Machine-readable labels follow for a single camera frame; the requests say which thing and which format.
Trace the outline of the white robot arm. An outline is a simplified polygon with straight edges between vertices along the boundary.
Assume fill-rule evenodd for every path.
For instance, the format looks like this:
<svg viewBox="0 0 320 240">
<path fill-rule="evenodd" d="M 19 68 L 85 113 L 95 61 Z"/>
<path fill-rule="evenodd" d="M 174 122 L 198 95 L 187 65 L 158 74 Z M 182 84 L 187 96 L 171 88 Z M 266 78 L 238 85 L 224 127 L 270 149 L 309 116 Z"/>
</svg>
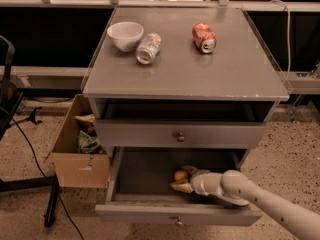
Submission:
<svg viewBox="0 0 320 240">
<path fill-rule="evenodd" d="M 183 166 L 174 173 L 170 187 L 175 191 L 216 196 L 245 206 L 254 204 L 299 240 L 320 240 L 320 215 L 262 189 L 236 170 L 215 173 Z"/>
</svg>

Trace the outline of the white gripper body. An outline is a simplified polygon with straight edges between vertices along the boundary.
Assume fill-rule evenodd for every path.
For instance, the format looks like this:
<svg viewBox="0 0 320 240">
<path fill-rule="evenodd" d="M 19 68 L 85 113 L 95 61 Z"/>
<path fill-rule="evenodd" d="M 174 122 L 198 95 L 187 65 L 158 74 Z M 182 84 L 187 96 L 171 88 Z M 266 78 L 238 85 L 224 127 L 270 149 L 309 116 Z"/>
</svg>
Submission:
<svg viewBox="0 0 320 240">
<path fill-rule="evenodd" d="M 206 181 L 210 178 L 212 173 L 209 170 L 196 170 L 191 178 L 190 183 L 194 192 L 199 195 L 208 196 L 212 191 L 206 188 Z"/>
</svg>

